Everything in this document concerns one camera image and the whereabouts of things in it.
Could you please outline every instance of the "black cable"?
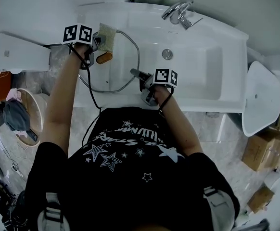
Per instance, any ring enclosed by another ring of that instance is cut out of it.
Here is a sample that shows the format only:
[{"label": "black cable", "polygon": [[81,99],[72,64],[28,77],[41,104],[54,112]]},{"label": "black cable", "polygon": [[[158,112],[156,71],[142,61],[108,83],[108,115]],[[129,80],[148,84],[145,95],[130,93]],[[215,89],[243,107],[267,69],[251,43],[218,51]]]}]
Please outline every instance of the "black cable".
[{"label": "black cable", "polygon": [[88,127],[85,135],[83,136],[82,138],[82,142],[81,142],[81,146],[83,146],[83,141],[86,137],[86,135],[88,134],[88,131],[89,129],[92,127],[93,123],[100,117],[100,114],[101,114],[101,111],[102,109],[97,105],[96,101],[95,101],[95,98],[94,98],[94,95],[93,95],[93,92],[92,92],[92,88],[91,88],[91,74],[90,74],[90,70],[89,70],[89,67],[87,65],[87,63],[84,61],[84,59],[78,54],[78,52],[75,50],[75,48],[73,47],[72,44],[69,44],[68,45],[70,51],[72,51],[73,53],[76,54],[76,56],[81,60],[81,63],[84,65],[84,67],[86,68],[87,70],[87,73],[88,73],[88,85],[89,85],[89,91],[90,91],[90,94],[91,94],[91,97],[92,97],[92,100],[96,106],[96,108],[98,108],[100,110],[100,113],[98,114],[98,116],[92,121],[92,123],[90,124],[90,126]]},{"label": "black cable", "polygon": [[163,107],[164,107],[165,104],[169,101],[169,99],[172,97],[173,93],[174,93],[174,88],[171,88],[171,92],[170,92],[169,96],[165,99],[165,101],[164,101],[164,102],[161,104],[161,106],[159,107],[158,113],[160,113],[160,114],[162,113],[161,111],[162,111]]}]

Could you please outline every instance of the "hand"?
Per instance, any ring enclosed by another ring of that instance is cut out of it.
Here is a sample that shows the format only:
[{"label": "hand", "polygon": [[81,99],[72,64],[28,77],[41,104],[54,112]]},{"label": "hand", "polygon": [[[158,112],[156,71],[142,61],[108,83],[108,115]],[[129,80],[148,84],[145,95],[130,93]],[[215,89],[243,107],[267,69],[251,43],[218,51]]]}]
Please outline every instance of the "hand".
[{"label": "hand", "polygon": [[88,45],[87,44],[76,43],[74,48],[78,52],[78,54],[82,58],[84,58],[84,53],[88,50]]},{"label": "hand", "polygon": [[165,86],[156,85],[154,98],[157,100],[159,104],[162,104],[166,98],[170,95],[170,92]]}]

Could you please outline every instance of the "black t-shirt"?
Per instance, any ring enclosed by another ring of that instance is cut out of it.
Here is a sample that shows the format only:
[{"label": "black t-shirt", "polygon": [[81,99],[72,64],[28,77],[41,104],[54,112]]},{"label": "black t-shirt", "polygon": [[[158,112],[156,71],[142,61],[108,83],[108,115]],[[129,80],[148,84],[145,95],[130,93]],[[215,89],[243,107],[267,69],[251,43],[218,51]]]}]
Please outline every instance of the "black t-shirt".
[{"label": "black t-shirt", "polygon": [[131,230],[157,224],[170,230],[211,230],[204,188],[214,187],[239,203],[215,164],[203,153],[177,150],[157,111],[106,109],[88,143],[67,159],[49,142],[39,145],[25,200],[31,229],[58,193],[71,230]]}]

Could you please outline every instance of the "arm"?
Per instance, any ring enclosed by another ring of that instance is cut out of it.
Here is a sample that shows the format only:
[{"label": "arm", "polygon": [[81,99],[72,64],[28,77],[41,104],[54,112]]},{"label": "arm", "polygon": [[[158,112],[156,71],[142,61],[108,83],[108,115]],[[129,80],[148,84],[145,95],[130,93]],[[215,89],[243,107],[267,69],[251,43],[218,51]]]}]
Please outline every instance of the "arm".
[{"label": "arm", "polygon": [[[163,86],[156,86],[154,97],[159,106],[169,96],[169,91]],[[180,110],[174,97],[171,97],[162,109],[170,130],[181,150],[187,155],[203,152],[200,141],[192,125]]]},{"label": "arm", "polygon": [[[83,57],[87,46],[76,45],[75,49]],[[51,91],[41,135],[41,142],[52,142],[60,146],[66,155],[80,62],[73,52],[69,55]]]}]

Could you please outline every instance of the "person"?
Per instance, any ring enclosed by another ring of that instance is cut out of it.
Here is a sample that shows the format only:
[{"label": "person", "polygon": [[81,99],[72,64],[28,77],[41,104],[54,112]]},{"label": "person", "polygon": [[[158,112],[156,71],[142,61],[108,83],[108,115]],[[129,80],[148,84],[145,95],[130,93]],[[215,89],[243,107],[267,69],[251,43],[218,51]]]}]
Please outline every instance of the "person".
[{"label": "person", "polygon": [[[84,57],[87,47],[75,50]],[[67,159],[80,65],[71,52],[49,98],[25,189],[30,230],[41,229],[41,216],[55,219],[46,217],[48,194],[57,196],[54,209],[70,230],[231,230],[239,202],[174,97],[163,116],[137,107],[103,110],[88,142]],[[156,86],[159,105],[168,96]]]}]

